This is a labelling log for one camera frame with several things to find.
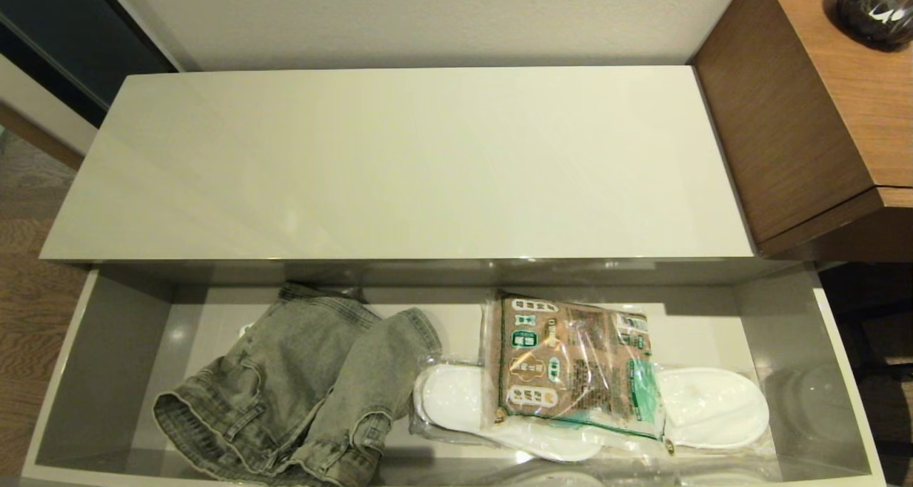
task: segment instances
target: open drawer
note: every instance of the open drawer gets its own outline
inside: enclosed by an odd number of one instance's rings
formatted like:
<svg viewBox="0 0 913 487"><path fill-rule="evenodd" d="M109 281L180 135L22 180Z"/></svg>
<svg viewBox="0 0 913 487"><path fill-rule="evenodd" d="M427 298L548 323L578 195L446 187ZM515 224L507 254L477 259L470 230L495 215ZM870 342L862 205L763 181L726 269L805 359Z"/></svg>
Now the open drawer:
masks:
<svg viewBox="0 0 913 487"><path fill-rule="evenodd" d="M770 455L687 453L649 468L606 452L563 465L506 449L425 441L400 420L378 485L883 486L874 444L824 292L808 266L763 260L522 262L134 262L88 276L29 449L24 476L105 486L213 485L167 444L151 402L213 358L283 280L357 285L378 315L410 306L449 356L479 351L492 286L587 303L636 303L660 364L749 372L770 405Z"/></svg>

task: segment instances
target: wooden floor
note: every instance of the wooden floor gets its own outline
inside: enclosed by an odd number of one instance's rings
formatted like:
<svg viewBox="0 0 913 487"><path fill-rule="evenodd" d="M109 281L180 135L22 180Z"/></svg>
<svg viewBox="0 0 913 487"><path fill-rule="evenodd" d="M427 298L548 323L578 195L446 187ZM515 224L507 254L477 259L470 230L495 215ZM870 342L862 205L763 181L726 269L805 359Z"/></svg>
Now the wooden floor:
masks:
<svg viewBox="0 0 913 487"><path fill-rule="evenodd" d="M0 476L17 476L85 272L37 255L75 172L0 135Z"/></svg>
<svg viewBox="0 0 913 487"><path fill-rule="evenodd" d="M74 172L9 132L0 136L0 476L20 474L85 272L39 262L37 254ZM850 265L822 273L835 312L909 293L909 265ZM853 340L845 335L854 359ZM913 315L867 322L872 347L888 363L913 360ZM913 383L860 385L877 439L910 441ZM882 457L888 481L913 487L908 458Z"/></svg>

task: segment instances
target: denim shorts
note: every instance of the denim shorts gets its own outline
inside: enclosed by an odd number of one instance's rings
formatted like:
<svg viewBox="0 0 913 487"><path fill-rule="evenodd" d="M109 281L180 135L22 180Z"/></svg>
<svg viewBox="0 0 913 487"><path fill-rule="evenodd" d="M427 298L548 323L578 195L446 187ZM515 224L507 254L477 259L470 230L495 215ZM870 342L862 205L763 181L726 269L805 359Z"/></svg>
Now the denim shorts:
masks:
<svg viewBox="0 0 913 487"><path fill-rule="evenodd" d="M286 283L224 357L160 394L153 415L193 467L265 485L366 485L419 361L440 352L419 309L381 320Z"/></svg>

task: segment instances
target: wall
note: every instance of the wall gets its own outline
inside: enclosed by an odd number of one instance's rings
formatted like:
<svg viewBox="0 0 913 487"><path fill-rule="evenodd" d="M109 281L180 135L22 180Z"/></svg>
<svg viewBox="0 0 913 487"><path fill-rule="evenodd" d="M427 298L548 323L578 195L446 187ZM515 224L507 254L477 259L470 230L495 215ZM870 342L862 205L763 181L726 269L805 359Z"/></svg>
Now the wall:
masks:
<svg viewBox="0 0 913 487"><path fill-rule="evenodd" d="M179 68L684 64L730 0L121 0Z"/></svg>
<svg viewBox="0 0 913 487"><path fill-rule="evenodd" d="M85 155L97 129L9 59L0 56L0 103Z"/></svg>

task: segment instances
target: dark vase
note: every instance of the dark vase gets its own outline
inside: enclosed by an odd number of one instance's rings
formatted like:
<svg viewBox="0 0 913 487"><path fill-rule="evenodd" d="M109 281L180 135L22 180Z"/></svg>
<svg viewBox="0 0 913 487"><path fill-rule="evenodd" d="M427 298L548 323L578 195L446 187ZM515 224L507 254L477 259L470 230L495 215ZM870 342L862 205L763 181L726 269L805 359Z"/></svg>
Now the dark vase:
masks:
<svg viewBox="0 0 913 487"><path fill-rule="evenodd" d="M840 21L878 45L913 41L913 0L837 0Z"/></svg>

